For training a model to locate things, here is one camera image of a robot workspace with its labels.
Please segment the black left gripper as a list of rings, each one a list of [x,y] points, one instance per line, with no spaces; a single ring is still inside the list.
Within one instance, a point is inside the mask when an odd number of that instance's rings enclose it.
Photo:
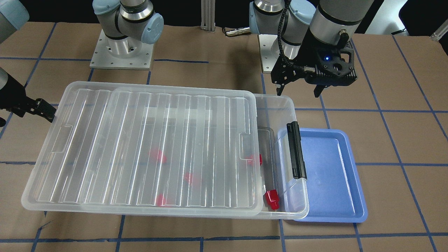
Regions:
[[[354,50],[349,35],[337,35],[336,44],[324,43],[314,35],[305,35],[297,56],[287,62],[279,57],[272,70],[272,83],[278,96],[288,83],[303,78],[316,85],[315,98],[326,86],[348,86],[357,80]]]

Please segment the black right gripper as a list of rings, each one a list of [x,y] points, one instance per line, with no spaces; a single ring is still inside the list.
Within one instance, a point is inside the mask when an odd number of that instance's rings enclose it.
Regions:
[[[54,121],[56,107],[42,98],[36,100],[27,97],[24,86],[7,74],[7,80],[0,91],[0,108],[24,117],[26,113],[40,116],[50,123]]]

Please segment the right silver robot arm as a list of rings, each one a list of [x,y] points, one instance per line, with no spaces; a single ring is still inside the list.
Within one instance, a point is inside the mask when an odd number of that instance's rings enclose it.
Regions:
[[[149,0],[94,0],[92,6],[111,42],[130,39],[154,44],[163,31],[163,17],[155,12]],[[4,42],[29,20],[29,13],[19,0],[2,0],[0,8],[1,42]],[[26,113],[38,115],[49,122],[56,114],[56,108],[44,99],[28,97],[25,87],[5,70],[1,70],[0,108],[19,117]]]

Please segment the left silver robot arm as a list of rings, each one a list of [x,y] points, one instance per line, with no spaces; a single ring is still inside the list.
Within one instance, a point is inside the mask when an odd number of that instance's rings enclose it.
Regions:
[[[276,35],[278,53],[271,69],[276,93],[304,79],[319,97],[330,86],[357,80],[351,38],[372,0],[254,0],[249,4],[253,34]]]

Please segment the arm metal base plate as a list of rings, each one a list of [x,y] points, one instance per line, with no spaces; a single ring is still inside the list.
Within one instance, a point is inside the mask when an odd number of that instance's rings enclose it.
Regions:
[[[262,62],[262,72],[270,74],[279,56],[276,35],[259,34],[259,49]]]
[[[153,44],[145,44],[130,37],[112,40],[101,30],[90,67],[103,70],[150,70],[153,52]]]

